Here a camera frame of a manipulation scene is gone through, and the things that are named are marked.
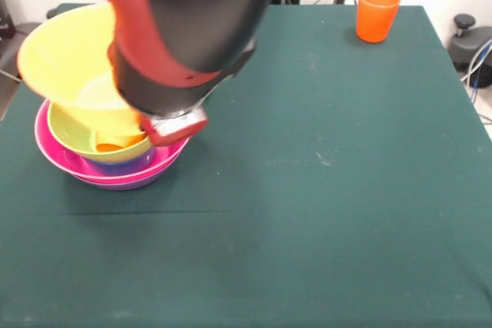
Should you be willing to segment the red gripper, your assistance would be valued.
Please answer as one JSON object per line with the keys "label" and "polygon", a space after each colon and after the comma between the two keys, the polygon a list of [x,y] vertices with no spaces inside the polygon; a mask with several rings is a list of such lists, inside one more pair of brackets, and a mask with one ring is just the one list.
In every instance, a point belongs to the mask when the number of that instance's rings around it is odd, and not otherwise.
{"label": "red gripper", "polygon": [[155,147],[167,147],[190,138],[201,131],[207,123],[206,116],[196,115],[169,119],[141,117],[141,128]]}

